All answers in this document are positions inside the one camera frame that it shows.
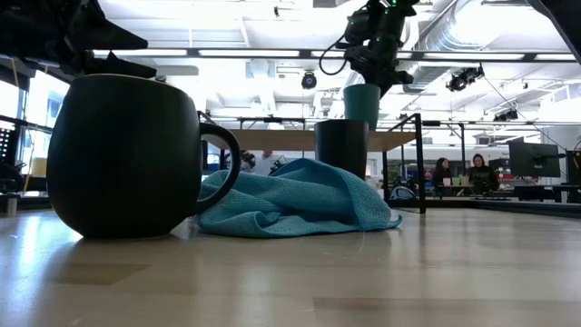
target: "spotlight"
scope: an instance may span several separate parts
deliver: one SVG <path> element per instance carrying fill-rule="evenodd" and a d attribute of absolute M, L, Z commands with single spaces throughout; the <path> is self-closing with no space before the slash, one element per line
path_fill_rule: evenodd
<path fill-rule="evenodd" d="M 515 109 L 510 109 L 507 112 L 498 114 L 492 120 L 493 122 L 508 122 L 518 119 L 518 112 Z"/>
<path fill-rule="evenodd" d="M 315 73 L 313 72 L 306 72 L 305 75 L 302 77 L 302 82 L 300 83 L 302 88 L 305 90 L 310 90 L 317 86 L 317 77 L 315 77 Z"/>
<path fill-rule="evenodd" d="M 484 77 L 482 64 L 479 68 L 464 68 L 459 73 L 452 74 L 452 79 L 446 83 L 446 87 L 450 92 L 460 92 L 468 85 L 475 83 L 478 78 L 482 77 Z"/>

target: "blue cloth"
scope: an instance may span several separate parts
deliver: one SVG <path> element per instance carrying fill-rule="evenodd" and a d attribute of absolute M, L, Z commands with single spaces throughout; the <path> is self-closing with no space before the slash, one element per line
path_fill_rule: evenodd
<path fill-rule="evenodd" d="M 201 198 L 214 193 L 226 171 L 202 183 Z M 240 173 L 219 203 L 198 214 L 203 233 L 253 238 L 295 237 L 397 227 L 378 192 L 356 175 L 327 164 L 299 159 L 274 175 Z"/>

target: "black mug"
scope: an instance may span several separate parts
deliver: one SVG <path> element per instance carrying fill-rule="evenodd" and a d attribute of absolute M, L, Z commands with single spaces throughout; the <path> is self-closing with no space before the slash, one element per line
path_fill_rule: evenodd
<path fill-rule="evenodd" d="M 229 145 L 232 165 L 224 185 L 198 201 L 202 134 Z M 64 98 L 48 148 L 47 191 L 63 222 L 85 237 L 153 237 L 219 202 L 240 164 L 236 137 L 200 123 L 185 92 L 94 74 L 75 79 Z"/>
<path fill-rule="evenodd" d="M 330 119 L 315 124 L 315 158 L 365 180 L 369 124 Z"/>

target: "teal cup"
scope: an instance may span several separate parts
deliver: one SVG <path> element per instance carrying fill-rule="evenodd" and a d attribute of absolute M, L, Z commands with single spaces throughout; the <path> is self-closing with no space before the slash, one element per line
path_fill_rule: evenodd
<path fill-rule="evenodd" d="M 343 90 L 345 119 L 364 121 L 375 131 L 379 118 L 380 89 L 374 84 L 355 84 Z"/>

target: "window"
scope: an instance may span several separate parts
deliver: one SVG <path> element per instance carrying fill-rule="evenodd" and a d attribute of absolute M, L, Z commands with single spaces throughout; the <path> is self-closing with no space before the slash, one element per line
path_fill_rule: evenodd
<path fill-rule="evenodd" d="M 69 84 L 43 72 L 36 72 L 30 80 L 30 93 L 25 120 L 30 123 L 54 127 Z"/>
<path fill-rule="evenodd" d="M 22 162 L 26 166 L 22 168 L 22 173 L 26 174 L 30 172 L 29 165 L 32 164 L 32 158 L 46 158 L 48 156 L 48 144 L 51 141 L 51 135 L 41 131 L 24 129 L 23 137 L 25 142 L 22 147 Z"/>
<path fill-rule="evenodd" d="M 220 155 L 219 154 L 208 154 L 208 164 L 219 164 Z"/>
<path fill-rule="evenodd" d="M 367 165 L 365 166 L 366 176 L 376 176 L 377 175 L 377 165 L 375 159 L 368 159 Z"/>
<path fill-rule="evenodd" d="M 20 90 L 6 82 L 0 81 L 0 114 L 11 118 L 18 116 L 18 101 L 20 100 Z M 0 127 L 7 128 L 4 124 L 12 125 L 6 122 L 0 122 Z"/>

